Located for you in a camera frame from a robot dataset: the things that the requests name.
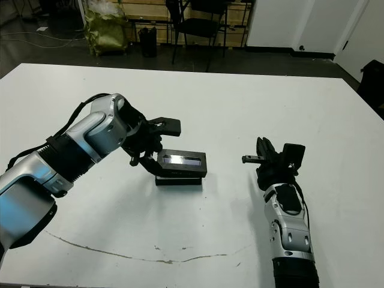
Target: trash bin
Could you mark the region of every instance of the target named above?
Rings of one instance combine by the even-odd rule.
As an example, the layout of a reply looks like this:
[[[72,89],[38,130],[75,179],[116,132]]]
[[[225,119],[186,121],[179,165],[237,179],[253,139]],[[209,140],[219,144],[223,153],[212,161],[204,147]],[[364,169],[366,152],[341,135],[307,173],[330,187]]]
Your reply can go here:
[[[140,44],[144,57],[156,57],[157,55],[157,32],[156,27],[152,29],[143,28],[139,31]]]
[[[379,106],[384,104],[384,64],[372,60],[361,71],[364,73],[357,93],[378,112]]]

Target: black electronic device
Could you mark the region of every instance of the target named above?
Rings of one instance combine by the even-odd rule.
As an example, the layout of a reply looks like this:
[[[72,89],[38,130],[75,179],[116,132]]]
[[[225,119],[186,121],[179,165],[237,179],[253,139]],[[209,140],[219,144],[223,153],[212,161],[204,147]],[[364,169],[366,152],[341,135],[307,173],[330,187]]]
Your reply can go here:
[[[164,149],[157,154],[156,185],[201,185],[207,173],[202,152]]]

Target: power cord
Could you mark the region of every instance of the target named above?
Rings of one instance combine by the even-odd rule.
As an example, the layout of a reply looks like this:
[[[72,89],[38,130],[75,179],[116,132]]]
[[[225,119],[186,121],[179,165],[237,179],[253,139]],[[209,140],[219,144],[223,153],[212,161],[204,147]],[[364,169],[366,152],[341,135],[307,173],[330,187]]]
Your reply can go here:
[[[80,38],[80,39],[62,39],[62,38],[56,38],[56,37],[52,37],[52,36],[48,36],[48,35],[44,35],[44,34],[40,34],[40,33],[34,33],[34,32],[12,32],[12,33],[0,34],[0,37],[9,36],[9,35],[17,35],[17,34],[39,35],[39,36],[42,36],[42,37],[47,37],[47,38],[51,38],[51,39],[55,39],[55,40],[61,40],[61,41],[74,41],[74,40],[84,40],[85,39],[85,38]]]
[[[2,41],[18,41],[18,42],[24,42],[24,43],[27,43],[27,44],[30,44],[30,45],[33,45],[33,46],[39,47],[39,48],[56,49],[56,48],[63,48],[65,46],[69,45],[70,43],[72,43],[73,41],[79,41],[79,40],[85,39],[85,38],[76,38],[79,34],[75,35],[73,39],[61,39],[61,38],[56,38],[56,37],[52,37],[52,36],[48,36],[48,35],[44,35],[44,34],[39,34],[39,33],[34,33],[34,32],[12,32],[12,33],[0,34],[0,37],[9,36],[9,35],[19,35],[19,34],[39,35],[39,36],[46,37],[46,38],[51,38],[51,39],[55,39],[55,40],[59,40],[59,41],[68,41],[68,42],[63,44],[63,45],[60,45],[60,46],[49,47],[49,46],[42,46],[39,44],[35,44],[35,43],[29,42],[29,41],[26,41],[23,39],[2,39]]]
[[[101,97],[104,97],[104,96],[107,96],[107,95],[110,95],[108,93],[99,93],[99,94],[96,94],[94,96],[92,96],[91,98],[87,99],[85,102],[81,102],[78,107],[74,110],[74,112],[72,113],[72,115],[70,116],[68,122],[59,130],[57,131],[53,136],[56,137],[56,136],[60,136],[62,135],[69,127],[70,125],[75,121],[75,119],[77,118],[77,116],[80,114],[81,110],[89,103],[91,103],[92,101],[98,99],[98,98],[101,98]],[[36,150],[39,150],[41,148],[44,148],[45,146],[47,146],[48,143],[44,143],[40,146],[36,146],[36,147],[33,147],[33,148],[30,148],[28,150],[25,150],[19,154],[17,154],[15,157],[13,157],[9,163],[8,163],[8,167],[6,169],[6,171],[8,171],[9,169],[11,169],[14,164],[16,163],[17,159],[19,159],[20,157],[24,157],[24,156],[27,156],[29,155],[30,153],[36,151]]]

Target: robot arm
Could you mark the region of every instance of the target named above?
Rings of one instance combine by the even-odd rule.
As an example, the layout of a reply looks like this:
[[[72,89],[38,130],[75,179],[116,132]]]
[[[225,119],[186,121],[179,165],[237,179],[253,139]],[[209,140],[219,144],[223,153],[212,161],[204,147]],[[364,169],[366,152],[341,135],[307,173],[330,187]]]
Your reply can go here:
[[[70,127],[88,103],[90,114]],[[46,144],[13,158],[0,177],[0,266],[9,248],[31,243],[53,218],[52,196],[65,196],[78,177],[117,148],[131,156],[132,166],[144,163],[150,173],[166,175],[152,155],[163,148],[160,135],[180,132],[179,120],[147,121],[120,94],[98,94],[80,104],[66,126]]]
[[[308,209],[295,180],[305,147],[285,144],[283,151],[277,153],[267,138],[258,138],[256,151],[257,156],[243,156],[242,162],[260,164],[256,169],[257,184],[265,192],[264,211],[269,224],[275,285],[319,287]]]

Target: white table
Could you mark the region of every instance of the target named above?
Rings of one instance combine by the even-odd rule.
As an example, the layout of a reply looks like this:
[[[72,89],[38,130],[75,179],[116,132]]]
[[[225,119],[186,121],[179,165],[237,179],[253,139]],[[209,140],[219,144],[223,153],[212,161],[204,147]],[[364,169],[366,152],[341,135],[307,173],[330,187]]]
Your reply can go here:
[[[119,149],[57,199],[32,244],[9,250],[0,282],[274,287],[256,167],[241,163],[265,136],[277,151],[307,147],[297,180],[321,287],[384,287],[384,123],[343,80],[22,64],[0,81],[0,169],[99,92],[180,119],[163,144],[206,152],[202,188],[156,187]]]

